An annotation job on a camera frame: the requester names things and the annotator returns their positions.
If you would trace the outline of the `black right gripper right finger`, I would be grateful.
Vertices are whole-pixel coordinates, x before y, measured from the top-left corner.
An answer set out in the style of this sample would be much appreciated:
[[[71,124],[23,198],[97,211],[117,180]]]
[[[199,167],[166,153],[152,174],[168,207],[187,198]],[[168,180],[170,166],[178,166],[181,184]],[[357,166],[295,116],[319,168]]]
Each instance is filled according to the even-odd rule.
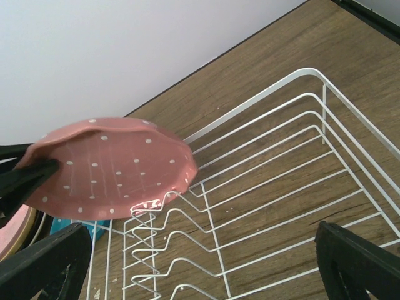
[[[319,273],[329,299],[399,299],[399,257],[343,227],[322,221]]]

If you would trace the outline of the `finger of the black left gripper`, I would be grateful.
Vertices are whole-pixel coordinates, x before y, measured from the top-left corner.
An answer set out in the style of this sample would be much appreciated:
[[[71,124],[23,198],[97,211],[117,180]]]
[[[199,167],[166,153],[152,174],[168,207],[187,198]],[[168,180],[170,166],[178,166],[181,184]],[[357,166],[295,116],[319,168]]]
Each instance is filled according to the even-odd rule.
[[[30,144],[0,145],[0,160],[2,163],[18,162],[26,153]]]
[[[1,163],[1,219],[11,219],[31,194],[59,170],[56,159],[13,169],[16,161]]]

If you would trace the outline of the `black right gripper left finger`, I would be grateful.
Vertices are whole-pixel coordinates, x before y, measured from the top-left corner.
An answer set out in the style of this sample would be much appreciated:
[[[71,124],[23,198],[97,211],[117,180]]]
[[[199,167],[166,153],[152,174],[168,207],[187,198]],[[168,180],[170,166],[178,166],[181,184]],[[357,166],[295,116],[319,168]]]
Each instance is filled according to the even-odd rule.
[[[1,299],[79,299],[91,251],[79,222],[23,249],[1,262]]]

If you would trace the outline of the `dark striped rim plate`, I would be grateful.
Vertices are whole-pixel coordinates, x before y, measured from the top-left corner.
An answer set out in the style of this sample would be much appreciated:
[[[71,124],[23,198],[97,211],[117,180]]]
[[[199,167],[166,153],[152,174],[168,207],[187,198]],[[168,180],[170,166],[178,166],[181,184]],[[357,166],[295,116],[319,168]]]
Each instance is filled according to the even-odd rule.
[[[38,211],[31,231],[29,232],[26,246],[30,246],[50,234],[53,217]]]

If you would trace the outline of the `yellow plate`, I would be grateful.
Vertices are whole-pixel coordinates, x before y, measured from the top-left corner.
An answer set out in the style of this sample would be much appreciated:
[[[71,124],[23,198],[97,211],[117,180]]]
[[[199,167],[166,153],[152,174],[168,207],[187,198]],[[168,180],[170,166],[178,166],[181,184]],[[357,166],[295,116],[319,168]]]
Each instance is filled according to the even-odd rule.
[[[15,242],[15,245],[14,245],[12,251],[3,259],[1,259],[1,253],[0,253],[0,259],[2,261],[7,259],[9,256],[12,256],[13,254],[17,253],[19,251],[19,249],[21,248],[21,246],[23,245],[23,243],[25,242],[25,240],[27,239],[29,232],[31,231],[31,229],[33,227],[33,224],[34,224],[34,221],[36,218],[36,213],[37,213],[37,211],[35,209],[33,209],[33,208],[31,208],[31,209],[32,209],[31,218],[29,219],[29,222],[28,222],[27,226],[25,227],[25,230],[20,235],[18,240]]]

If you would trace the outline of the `dark pink scalloped plate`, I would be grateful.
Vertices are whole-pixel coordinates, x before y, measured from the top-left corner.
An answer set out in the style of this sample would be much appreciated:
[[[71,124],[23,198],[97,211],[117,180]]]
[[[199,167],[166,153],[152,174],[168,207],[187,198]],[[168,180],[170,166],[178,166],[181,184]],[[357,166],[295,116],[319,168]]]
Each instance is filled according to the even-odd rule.
[[[131,117],[96,117],[61,127],[30,145],[17,163],[48,159],[58,170],[27,205],[63,219],[100,221],[159,209],[198,173],[191,148],[174,133]]]

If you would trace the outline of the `light pink plate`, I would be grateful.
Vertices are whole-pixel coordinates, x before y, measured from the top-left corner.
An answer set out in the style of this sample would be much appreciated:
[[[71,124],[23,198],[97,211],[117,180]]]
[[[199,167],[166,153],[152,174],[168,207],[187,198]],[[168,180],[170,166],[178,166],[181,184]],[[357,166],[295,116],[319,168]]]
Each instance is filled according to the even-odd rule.
[[[15,242],[25,230],[32,209],[27,205],[22,205],[10,221],[1,228],[1,259],[6,257],[13,249]]]

